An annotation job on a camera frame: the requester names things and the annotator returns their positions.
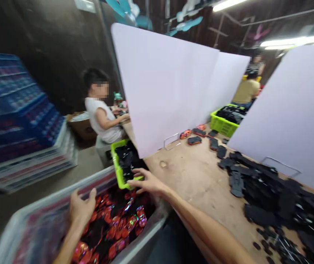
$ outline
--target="concrete floor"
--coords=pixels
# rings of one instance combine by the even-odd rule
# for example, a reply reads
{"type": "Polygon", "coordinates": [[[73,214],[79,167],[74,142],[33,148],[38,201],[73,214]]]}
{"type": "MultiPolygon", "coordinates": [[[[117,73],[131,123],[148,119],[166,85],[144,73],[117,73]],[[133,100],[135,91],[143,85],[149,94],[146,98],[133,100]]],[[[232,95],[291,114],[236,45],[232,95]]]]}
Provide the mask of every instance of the concrete floor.
{"type": "Polygon", "coordinates": [[[15,193],[0,196],[0,235],[19,209],[104,169],[95,147],[79,150],[78,165],[15,193]]]}

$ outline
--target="white t-shirt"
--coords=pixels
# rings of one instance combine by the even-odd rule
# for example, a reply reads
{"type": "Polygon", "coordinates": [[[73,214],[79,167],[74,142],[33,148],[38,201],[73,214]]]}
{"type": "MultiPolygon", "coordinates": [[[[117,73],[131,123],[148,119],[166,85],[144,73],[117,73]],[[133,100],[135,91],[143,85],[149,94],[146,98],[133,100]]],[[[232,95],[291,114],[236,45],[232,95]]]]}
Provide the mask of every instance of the white t-shirt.
{"type": "Polygon", "coordinates": [[[96,110],[98,108],[102,108],[107,113],[108,120],[114,120],[115,116],[110,110],[110,108],[106,105],[105,102],[97,100],[96,98],[86,97],[85,98],[85,106],[90,117],[90,123],[92,129],[100,135],[101,139],[108,144],[111,144],[115,141],[122,139],[123,131],[119,126],[114,126],[109,129],[103,129],[96,119],[96,110]]]}

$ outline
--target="child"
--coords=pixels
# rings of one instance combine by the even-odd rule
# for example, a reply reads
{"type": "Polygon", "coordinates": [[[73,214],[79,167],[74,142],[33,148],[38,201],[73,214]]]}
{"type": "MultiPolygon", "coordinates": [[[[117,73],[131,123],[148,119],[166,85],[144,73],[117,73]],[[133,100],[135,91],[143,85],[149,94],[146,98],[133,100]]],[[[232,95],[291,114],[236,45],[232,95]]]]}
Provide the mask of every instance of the child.
{"type": "Polygon", "coordinates": [[[88,91],[85,106],[93,130],[108,144],[122,140],[125,134],[118,124],[130,119],[130,115],[124,114],[115,118],[114,114],[118,114],[120,109],[112,112],[103,101],[109,94],[106,74],[97,69],[88,69],[84,74],[84,83],[88,91]]]}

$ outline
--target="ceiling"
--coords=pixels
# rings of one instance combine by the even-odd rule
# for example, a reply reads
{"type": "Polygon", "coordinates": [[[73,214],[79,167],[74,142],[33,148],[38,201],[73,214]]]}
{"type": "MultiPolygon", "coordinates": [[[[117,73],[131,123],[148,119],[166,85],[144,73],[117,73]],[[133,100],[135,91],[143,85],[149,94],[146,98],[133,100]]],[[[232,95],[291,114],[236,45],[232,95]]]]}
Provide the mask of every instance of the ceiling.
{"type": "MultiPolygon", "coordinates": [[[[146,0],[135,0],[134,2],[139,5],[141,12],[145,14],[146,0]]],[[[155,32],[167,32],[169,19],[166,19],[166,3],[168,2],[170,2],[169,17],[173,18],[176,13],[183,8],[186,0],[149,1],[149,16],[153,22],[155,32]]],[[[258,46],[258,44],[265,39],[295,37],[302,30],[307,31],[308,29],[312,29],[312,26],[314,26],[314,12],[252,26],[240,26],[234,22],[232,18],[236,21],[241,21],[242,24],[247,24],[252,21],[258,22],[312,9],[314,9],[314,1],[312,0],[245,1],[239,5],[224,10],[226,14],[230,16],[224,16],[220,29],[223,34],[218,36],[217,45],[215,45],[217,33],[210,30],[209,27],[217,30],[223,13],[214,13],[212,7],[206,7],[199,11],[197,15],[191,17],[196,18],[198,16],[203,16],[203,20],[199,25],[192,27],[187,32],[178,32],[174,37],[209,47],[215,46],[217,49],[224,52],[251,55],[254,52],[252,47],[258,46]],[[262,29],[259,32],[260,35],[263,34],[263,36],[258,40],[254,40],[254,36],[259,30],[258,27],[260,25],[262,29]]],[[[177,21],[173,20],[171,28],[176,25],[177,21]]]]}

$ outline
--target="workbench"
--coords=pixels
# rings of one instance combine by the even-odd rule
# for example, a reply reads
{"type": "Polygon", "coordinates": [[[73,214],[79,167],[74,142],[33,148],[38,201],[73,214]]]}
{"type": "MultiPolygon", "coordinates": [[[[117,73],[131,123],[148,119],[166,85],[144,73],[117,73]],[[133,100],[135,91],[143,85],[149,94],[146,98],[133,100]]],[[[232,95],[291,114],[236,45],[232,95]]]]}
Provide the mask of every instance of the workbench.
{"type": "MultiPolygon", "coordinates": [[[[123,122],[122,126],[135,147],[138,148],[130,120],[123,122]]],[[[227,137],[218,134],[216,138],[221,145],[221,140],[227,137]]],[[[248,222],[245,218],[243,207],[246,200],[237,198],[230,193],[229,176],[226,170],[218,167],[217,163],[220,160],[217,158],[217,153],[210,150],[209,139],[202,138],[202,143],[194,146],[188,145],[186,139],[180,141],[180,145],[169,151],[162,148],[152,156],[145,158],[144,161],[150,171],[183,199],[224,225],[257,263],[267,263],[267,254],[263,247],[258,251],[253,246],[253,242],[261,244],[263,237],[256,231],[256,228],[262,229],[262,227],[248,222]]],[[[226,157],[229,152],[233,152],[233,150],[228,148],[226,157]]],[[[314,193],[314,190],[309,187],[305,186],[305,189],[314,193]]],[[[207,260],[210,263],[213,262],[205,252],[207,249],[202,249],[204,245],[200,245],[200,241],[195,237],[193,231],[189,227],[187,228],[201,247],[207,260]]],[[[287,238],[299,245],[298,250],[303,253],[302,243],[296,231],[288,230],[286,227],[283,230],[287,238]]],[[[273,251],[271,257],[276,263],[280,263],[278,253],[273,251]]]]}

